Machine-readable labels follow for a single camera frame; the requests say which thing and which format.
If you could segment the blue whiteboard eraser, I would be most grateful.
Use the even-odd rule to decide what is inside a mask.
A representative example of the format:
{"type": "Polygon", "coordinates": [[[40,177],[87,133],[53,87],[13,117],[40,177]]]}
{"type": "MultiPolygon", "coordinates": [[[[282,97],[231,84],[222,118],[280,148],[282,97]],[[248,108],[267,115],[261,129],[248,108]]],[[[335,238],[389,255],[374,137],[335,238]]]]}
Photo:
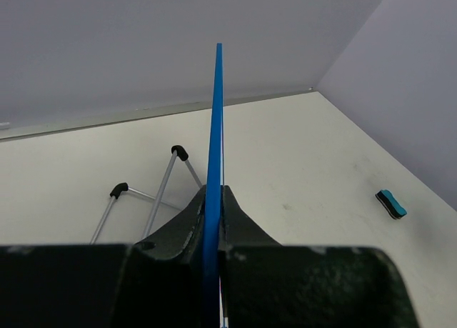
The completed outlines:
{"type": "Polygon", "coordinates": [[[376,193],[375,197],[393,219],[402,219],[407,215],[407,211],[398,203],[389,190],[382,189],[376,193]]]}

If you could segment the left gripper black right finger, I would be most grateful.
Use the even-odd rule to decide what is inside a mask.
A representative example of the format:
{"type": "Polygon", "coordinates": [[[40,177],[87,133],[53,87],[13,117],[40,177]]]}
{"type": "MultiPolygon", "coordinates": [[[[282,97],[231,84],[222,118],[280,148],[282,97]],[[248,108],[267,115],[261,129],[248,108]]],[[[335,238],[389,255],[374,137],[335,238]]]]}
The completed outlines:
{"type": "Polygon", "coordinates": [[[396,265],[380,249],[286,246],[222,189],[219,272],[230,327],[416,327],[396,265]]]}

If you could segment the blue framed small whiteboard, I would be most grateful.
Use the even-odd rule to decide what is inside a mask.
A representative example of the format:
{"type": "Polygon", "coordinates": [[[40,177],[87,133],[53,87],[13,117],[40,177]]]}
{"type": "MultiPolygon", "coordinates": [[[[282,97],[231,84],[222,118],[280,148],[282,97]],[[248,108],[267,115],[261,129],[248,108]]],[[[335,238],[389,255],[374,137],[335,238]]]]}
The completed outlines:
{"type": "Polygon", "coordinates": [[[219,224],[224,185],[223,44],[216,45],[203,236],[202,326],[220,326],[219,224]]]}

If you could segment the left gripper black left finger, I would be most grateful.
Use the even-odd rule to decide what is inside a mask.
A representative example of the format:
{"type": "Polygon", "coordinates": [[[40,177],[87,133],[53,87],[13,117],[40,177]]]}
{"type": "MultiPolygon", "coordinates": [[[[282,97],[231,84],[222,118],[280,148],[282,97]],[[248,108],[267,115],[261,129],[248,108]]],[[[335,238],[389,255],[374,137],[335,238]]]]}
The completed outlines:
{"type": "Polygon", "coordinates": [[[199,327],[205,190],[135,244],[1,248],[3,327],[199,327]]]}

